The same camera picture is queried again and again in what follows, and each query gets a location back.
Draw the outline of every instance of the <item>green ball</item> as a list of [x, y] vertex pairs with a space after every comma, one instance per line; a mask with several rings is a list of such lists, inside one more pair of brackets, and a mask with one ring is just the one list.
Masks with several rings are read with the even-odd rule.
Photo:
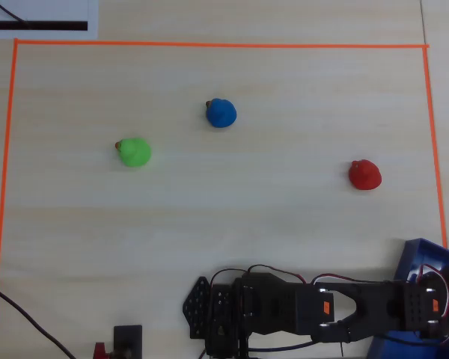
[[151, 147], [143, 138], [125, 138], [114, 146], [128, 167], [141, 167], [151, 158]]

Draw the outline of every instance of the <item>black stripe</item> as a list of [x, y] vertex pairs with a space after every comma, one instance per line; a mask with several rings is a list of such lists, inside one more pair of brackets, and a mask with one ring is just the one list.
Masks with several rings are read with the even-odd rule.
[[87, 31], [88, 21], [0, 21], [0, 30]]

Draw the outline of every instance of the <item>red object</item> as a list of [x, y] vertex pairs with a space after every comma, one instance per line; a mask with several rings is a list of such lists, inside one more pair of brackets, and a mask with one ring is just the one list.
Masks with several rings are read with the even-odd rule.
[[366, 159], [352, 161], [349, 169], [349, 180], [357, 189], [363, 191], [375, 189], [382, 182], [378, 167]]
[[93, 359], [109, 359], [110, 356], [105, 352], [105, 343], [95, 343]]

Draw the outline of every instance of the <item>table surface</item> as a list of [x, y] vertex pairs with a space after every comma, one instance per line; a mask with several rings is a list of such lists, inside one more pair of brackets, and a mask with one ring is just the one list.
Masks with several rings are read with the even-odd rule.
[[[449, 0], [423, 13], [449, 244]], [[100, 39], [424, 41], [417, 0], [103, 0]], [[11, 55], [0, 40], [0, 188]], [[235, 104], [229, 129], [207, 124], [213, 97]], [[134, 135], [153, 148], [138, 171], [113, 148]], [[366, 194], [346, 180], [362, 158], [383, 174]], [[180, 307], [199, 275], [259, 262], [388, 279], [404, 241], [442, 243], [422, 51], [20, 46], [6, 199], [0, 288], [78, 358], [134, 323], [145, 358], [196, 358]], [[17, 355], [61, 354], [0, 301], [0, 358]]]

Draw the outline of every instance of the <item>blue plastic part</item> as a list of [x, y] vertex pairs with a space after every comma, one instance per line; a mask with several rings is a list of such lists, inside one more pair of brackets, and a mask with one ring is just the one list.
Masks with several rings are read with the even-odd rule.
[[[414, 281], [418, 276], [419, 267], [424, 263], [442, 270], [449, 266], [449, 250], [423, 238], [406, 241], [394, 279]], [[420, 342], [412, 332], [390, 331], [388, 336], [409, 342]], [[367, 359], [391, 358], [449, 359], [449, 343], [436, 347], [407, 346], [374, 338]]]
[[207, 119], [214, 127], [228, 127], [236, 120], [236, 109], [227, 99], [213, 99], [208, 105]]

